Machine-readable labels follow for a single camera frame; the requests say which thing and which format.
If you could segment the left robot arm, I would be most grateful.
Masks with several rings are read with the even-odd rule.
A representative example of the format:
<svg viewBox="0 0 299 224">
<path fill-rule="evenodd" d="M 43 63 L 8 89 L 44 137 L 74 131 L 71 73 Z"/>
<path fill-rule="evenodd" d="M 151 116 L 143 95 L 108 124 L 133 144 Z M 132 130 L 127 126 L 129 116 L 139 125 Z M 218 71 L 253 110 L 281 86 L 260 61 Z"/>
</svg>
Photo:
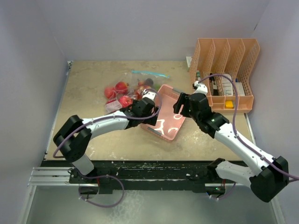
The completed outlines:
<svg viewBox="0 0 299 224">
<path fill-rule="evenodd" d="M 61 152 L 66 159 L 80 173 L 80 178 L 91 183 L 96 178 L 96 168 L 86 155 L 90 140 L 118 130 L 126 130 L 140 124 L 155 125 L 161 106 L 155 105 L 150 98 L 134 100 L 131 105 L 121 108 L 111 114 L 93 119 L 81 119 L 73 115 L 53 138 L 57 149 L 53 154 Z"/>
</svg>

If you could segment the pink perforated plastic basket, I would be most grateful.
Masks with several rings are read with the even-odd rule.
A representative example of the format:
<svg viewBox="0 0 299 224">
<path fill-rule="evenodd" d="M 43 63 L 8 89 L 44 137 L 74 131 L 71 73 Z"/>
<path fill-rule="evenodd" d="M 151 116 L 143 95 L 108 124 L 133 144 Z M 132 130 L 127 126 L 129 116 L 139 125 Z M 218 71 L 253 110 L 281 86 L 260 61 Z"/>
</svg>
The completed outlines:
<svg viewBox="0 0 299 224">
<path fill-rule="evenodd" d="M 165 141 L 173 141 L 182 127 L 185 117 L 173 112 L 173 105 L 177 102 L 181 91 L 172 86 L 163 84 L 159 91 L 162 98 L 162 106 L 155 126 L 141 124 L 141 128 L 149 131 Z"/>
</svg>

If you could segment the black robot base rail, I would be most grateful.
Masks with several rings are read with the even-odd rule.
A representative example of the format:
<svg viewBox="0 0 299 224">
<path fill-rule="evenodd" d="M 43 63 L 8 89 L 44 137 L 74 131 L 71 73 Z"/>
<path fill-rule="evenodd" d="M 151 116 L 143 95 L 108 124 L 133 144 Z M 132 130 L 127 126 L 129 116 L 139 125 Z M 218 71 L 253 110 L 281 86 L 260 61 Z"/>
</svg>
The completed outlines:
<svg viewBox="0 0 299 224">
<path fill-rule="evenodd" d="M 90 187 L 100 194 L 114 190 L 163 190 L 214 193 L 224 191 L 229 180 L 215 177 L 208 170 L 210 161 L 94 161 L 95 171 L 84 178 L 70 168 L 70 183 Z"/>
</svg>

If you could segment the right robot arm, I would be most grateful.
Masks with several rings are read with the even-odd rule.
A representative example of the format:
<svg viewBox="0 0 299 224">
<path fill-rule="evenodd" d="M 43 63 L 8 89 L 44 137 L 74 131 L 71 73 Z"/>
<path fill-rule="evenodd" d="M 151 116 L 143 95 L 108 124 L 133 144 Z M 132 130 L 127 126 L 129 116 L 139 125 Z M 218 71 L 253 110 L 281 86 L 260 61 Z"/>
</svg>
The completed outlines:
<svg viewBox="0 0 299 224">
<path fill-rule="evenodd" d="M 203 93 L 181 93 L 173 109 L 175 114 L 192 118 L 203 133 L 228 147 L 246 164 L 243 167 L 219 158 L 208 166 L 210 181 L 240 183 L 266 203 L 289 184 L 288 161 L 266 153 L 240 134 L 227 118 L 212 111 Z"/>
</svg>

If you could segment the orange zip bag with apples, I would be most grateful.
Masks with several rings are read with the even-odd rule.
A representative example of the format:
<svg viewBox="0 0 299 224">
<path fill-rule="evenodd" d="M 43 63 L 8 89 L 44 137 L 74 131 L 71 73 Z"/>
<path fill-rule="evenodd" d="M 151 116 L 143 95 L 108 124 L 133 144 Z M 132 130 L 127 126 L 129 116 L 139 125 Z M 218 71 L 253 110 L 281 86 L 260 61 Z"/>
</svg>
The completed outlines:
<svg viewBox="0 0 299 224">
<path fill-rule="evenodd" d="M 129 96 L 129 84 L 123 81 L 114 86 L 107 86 L 104 89 L 104 96 L 107 98 L 105 110 L 107 113 L 113 113 L 121 108 L 126 108 L 133 103 Z"/>
</svg>

